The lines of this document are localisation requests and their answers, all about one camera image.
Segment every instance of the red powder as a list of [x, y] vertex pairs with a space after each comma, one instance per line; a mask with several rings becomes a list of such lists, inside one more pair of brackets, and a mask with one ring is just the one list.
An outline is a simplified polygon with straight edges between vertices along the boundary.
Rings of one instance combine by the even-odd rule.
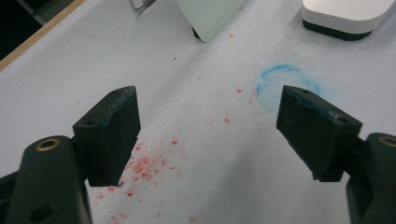
[[150, 180], [151, 179], [151, 175], [148, 173], [142, 173], [142, 178], [146, 179], [146, 180]]
[[136, 147], [136, 151], [140, 151], [140, 149], [142, 149], [143, 143], [140, 143], [137, 145]]
[[119, 217], [121, 218], [121, 220], [125, 220], [128, 218], [128, 215], [126, 215], [124, 213], [119, 213]]
[[113, 222], [113, 224], [120, 224], [120, 220], [119, 220], [119, 218], [116, 217], [116, 216], [113, 216], [113, 217], [111, 218], [111, 221]]
[[128, 189], [128, 191], [126, 191], [126, 194], [128, 195], [128, 197], [132, 197], [134, 195], [134, 190]]
[[145, 164], [149, 163], [149, 158], [148, 157], [143, 158], [142, 162]]
[[167, 161], [166, 159], [162, 159], [162, 160], [161, 160], [161, 165], [162, 165], [162, 166], [165, 166], [166, 163], [168, 163], [168, 161]]
[[190, 223], [197, 223], [198, 218], [196, 217], [190, 217]]
[[126, 166], [125, 166], [125, 168], [124, 168], [124, 170], [128, 170], [128, 169], [131, 169], [132, 168], [132, 166], [133, 166], [133, 162], [131, 162], [131, 161], [128, 161], [128, 163], [126, 163]]
[[228, 117], [228, 113], [224, 113], [224, 122], [225, 123], [230, 123], [230, 118]]

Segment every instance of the blue ink mark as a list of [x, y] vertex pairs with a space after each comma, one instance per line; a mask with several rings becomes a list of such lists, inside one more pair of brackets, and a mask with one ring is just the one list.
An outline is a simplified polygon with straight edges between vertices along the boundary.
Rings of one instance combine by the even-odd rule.
[[268, 111], [277, 113], [284, 85], [295, 86], [321, 95], [321, 87], [301, 69], [281, 64], [265, 70], [257, 84], [257, 100]]

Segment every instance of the red stain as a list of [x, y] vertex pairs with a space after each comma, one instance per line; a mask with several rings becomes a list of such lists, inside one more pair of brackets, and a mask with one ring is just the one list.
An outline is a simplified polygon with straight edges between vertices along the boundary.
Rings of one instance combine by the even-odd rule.
[[126, 163], [126, 166], [125, 166], [124, 170], [131, 169], [133, 165], [134, 164], [131, 161], [128, 161], [128, 163]]
[[126, 215], [124, 213], [119, 213], [119, 217], [121, 218], [121, 220], [125, 220], [128, 218], [128, 215]]
[[117, 216], [113, 216], [111, 218], [111, 221], [113, 222], [113, 224], [120, 224], [120, 220]]
[[228, 113], [224, 113], [224, 122], [225, 123], [230, 123], [230, 118], [228, 117]]
[[140, 143], [137, 145], [136, 147], [136, 151], [140, 151], [140, 149], [142, 149], [143, 143]]
[[146, 179], [146, 180], [150, 180], [151, 179], [151, 175], [149, 173], [142, 173], [142, 178]]
[[166, 159], [162, 159], [162, 160], [161, 160], [161, 165], [162, 165], [162, 166], [165, 166], [166, 163], [168, 163], [168, 161], [167, 161]]
[[128, 195], [128, 197], [132, 197], [132, 196], [134, 196], [134, 190], [128, 189], [128, 191], [126, 191], [126, 194]]
[[190, 223], [197, 223], [198, 218], [196, 217], [190, 217]]
[[[180, 158], [185, 158], [185, 147], [181, 146], [179, 151], [176, 151], [172, 146], [180, 145], [176, 138], [168, 139], [163, 141], [145, 142], [145, 144], [138, 144], [136, 146], [136, 152], [133, 152], [133, 156], [128, 161], [125, 167], [125, 173], [123, 175], [122, 182], [123, 186], [126, 187], [122, 191], [125, 196], [133, 197], [139, 190], [145, 188], [146, 185], [142, 185], [143, 181], [147, 181], [152, 187], [156, 189], [159, 187], [163, 181], [161, 178], [162, 173], [166, 173], [165, 170], [170, 169], [177, 171], [176, 166], [170, 164], [169, 158], [174, 158], [175, 153], [179, 153]], [[177, 172], [177, 177], [181, 178], [181, 172]], [[108, 191], [117, 191], [116, 188], [106, 188]]]
[[253, 102], [256, 100], [256, 92], [251, 93], [250, 99], [248, 100], [248, 103], [251, 105]]

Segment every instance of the screw hole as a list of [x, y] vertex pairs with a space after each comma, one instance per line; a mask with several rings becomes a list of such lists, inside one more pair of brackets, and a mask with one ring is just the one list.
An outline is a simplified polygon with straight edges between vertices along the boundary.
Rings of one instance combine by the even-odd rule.
[[96, 120], [92, 119], [90, 121], [87, 121], [86, 124], [89, 125], [89, 126], [95, 125], [96, 124]]
[[48, 151], [48, 150], [56, 148], [57, 146], [59, 146], [60, 143], [61, 143], [61, 140], [59, 140], [57, 138], [47, 139], [47, 140], [44, 140], [41, 143], [39, 143], [37, 146], [35, 146], [35, 150], [40, 151], [40, 152]]
[[388, 145], [390, 147], [396, 147], [396, 138], [394, 137], [382, 136], [378, 139], [385, 145]]
[[42, 220], [49, 217], [52, 213], [52, 208], [45, 204], [43, 206], [37, 207], [37, 209], [32, 212], [32, 215], [30, 215], [30, 220], [34, 223], [41, 222]]

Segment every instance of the white tabletop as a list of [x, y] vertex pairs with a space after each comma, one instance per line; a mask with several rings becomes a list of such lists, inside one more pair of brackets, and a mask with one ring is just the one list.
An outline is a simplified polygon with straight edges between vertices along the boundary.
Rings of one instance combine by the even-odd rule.
[[396, 135], [396, 13], [346, 42], [306, 30], [301, 6], [246, 1], [203, 43], [174, 1], [137, 17], [127, 0], [87, 0], [0, 73], [0, 175], [135, 85], [139, 150], [122, 187], [89, 189], [95, 224], [349, 223], [348, 176], [312, 179], [276, 129], [279, 96], [307, 88], [359, 119], [361, 138]]

